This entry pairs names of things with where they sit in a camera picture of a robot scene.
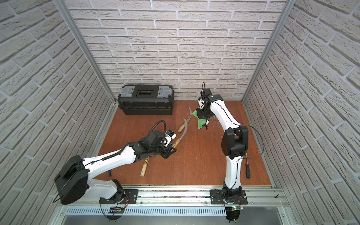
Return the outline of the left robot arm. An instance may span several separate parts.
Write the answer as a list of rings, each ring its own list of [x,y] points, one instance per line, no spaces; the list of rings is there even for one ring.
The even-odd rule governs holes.
[[[128,142],[120,150],[97,157],[71,157],[56,175],[57,201],[67,205],[83,197],[98,197],[101,204],[120,203],[125,199],[125,190],[116,179],[97,180],[96,177],[114,168],[160,155],[167,159],[176,152],[172,140],[176,134],[168,130],[151,130],[137,142]]]

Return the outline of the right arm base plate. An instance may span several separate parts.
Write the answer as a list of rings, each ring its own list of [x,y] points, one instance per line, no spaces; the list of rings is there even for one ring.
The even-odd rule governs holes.
[[[248,199],[245,190],[236,188],[232,190],[210,190],[211,204],[225,204],[225,205],[247,205]]]

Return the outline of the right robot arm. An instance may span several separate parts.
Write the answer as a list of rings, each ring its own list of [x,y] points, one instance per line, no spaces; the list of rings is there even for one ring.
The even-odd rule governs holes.
[[[193,112],[198,119],[198,129],[207,128],[215,116],[224,130],[221,149],[226,156],[225,197],[239,195],[242,191],[241,164],[248,150],[248,127],[241,125],[230,113],[223,98],[203,89],[198,98],[199,107]]]

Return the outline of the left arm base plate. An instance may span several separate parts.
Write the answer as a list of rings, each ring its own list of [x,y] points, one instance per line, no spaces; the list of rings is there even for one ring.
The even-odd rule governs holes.
[[[100,204],[125,204],[127,202],[126,197],[128,198],[129,204],[135,204],[137,201],[139,190],[138,189],[125,189],[122,192],[117,192],[110,199],[100,198]]]

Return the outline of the green rag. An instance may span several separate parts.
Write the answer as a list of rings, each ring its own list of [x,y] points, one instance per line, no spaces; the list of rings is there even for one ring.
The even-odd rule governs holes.
[[[198,121],[197,121],[197,128],[198,129],[202,129],[202,128],[208,129],[209,121],[207,119],[200,119],[198,114],[197,114],[197,110],[193,111],[192,115],[198,119]]]

